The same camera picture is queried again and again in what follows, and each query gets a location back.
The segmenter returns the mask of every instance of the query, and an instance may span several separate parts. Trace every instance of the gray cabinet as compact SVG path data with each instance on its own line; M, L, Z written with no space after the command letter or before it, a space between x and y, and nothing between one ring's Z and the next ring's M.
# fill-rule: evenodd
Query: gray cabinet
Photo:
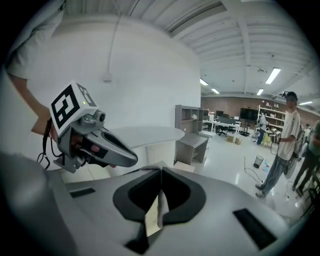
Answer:
M203 119L204 109L201 107L175 106L175 128L185 133L176 142L177 161L187 165L191 165L192 159L200 163L204 161L208 138L198 135L202 131Z

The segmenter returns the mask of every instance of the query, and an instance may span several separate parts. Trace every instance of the white wall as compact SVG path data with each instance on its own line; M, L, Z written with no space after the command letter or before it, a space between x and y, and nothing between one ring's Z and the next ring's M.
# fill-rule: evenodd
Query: white wall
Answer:
M198 57L154 26L122 17L111 52L113 82L104 83L117 19L83 15L62 21L39 53L29 89L48 106L75 79L106 112L106 128L174 127L175 105L200 107ZM35 158L41 139L30 134L23 153Z

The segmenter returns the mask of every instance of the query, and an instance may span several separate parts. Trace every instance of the ceiling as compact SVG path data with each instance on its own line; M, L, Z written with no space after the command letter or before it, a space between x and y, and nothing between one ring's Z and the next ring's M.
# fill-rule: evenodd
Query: ceiling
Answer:
M68 0L66 15L112 13L142 19L194 50L202 97L274 98L294 91L320 113L317 55L294 21L273 0ZM274 67L281 72L266 81Z

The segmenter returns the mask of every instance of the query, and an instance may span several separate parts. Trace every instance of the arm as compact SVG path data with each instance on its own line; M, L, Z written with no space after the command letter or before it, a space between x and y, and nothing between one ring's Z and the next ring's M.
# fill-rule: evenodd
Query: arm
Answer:
M313 143L313 145L318 146L318 147L320 146L320 140L318 138L319 130L320 130L320 122L317 122L315 129L313 131L314 136L312 137L312 143Z
M47 121L50 118L49 109L46 106L42 105L39 101L37 101L37 99L32 95L32 93L27 88L26 79L11 74L9 74L9 77L21 97L38 116L38 120L34 124L32 131L36 134L44 135Z

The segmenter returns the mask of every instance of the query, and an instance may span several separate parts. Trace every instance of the white floor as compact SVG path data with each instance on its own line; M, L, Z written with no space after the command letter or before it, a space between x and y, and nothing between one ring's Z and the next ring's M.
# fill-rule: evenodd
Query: white floor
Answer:
M268 173L263 171L264 161L259 169L253 166L256 156L262 156L267 159L269 166L272 165L275 156L271 154L270 147L258 146L255 139L244 137L239 134L242 139L241 145L227 142L226 136L218 136L213 133L213 138L210 143L209 152L204 163L193 162L195 173L222 180L238 186L243 191L247 192L257 201L267 205L279 215L281 215L289 224L297 221L306 210L304 199L297 198L297 194L292 191L292 183L284 175L281 176L278 183L265 198L256 197L258 191L255 188L256 181L244 172L244 167L251 168L256 172L261 180L265 180ZM272 152L277 152L278 145L272 145ZM294 181L302 161L298 162L290 181ZM246 170L253 176L256 176L252 171Z

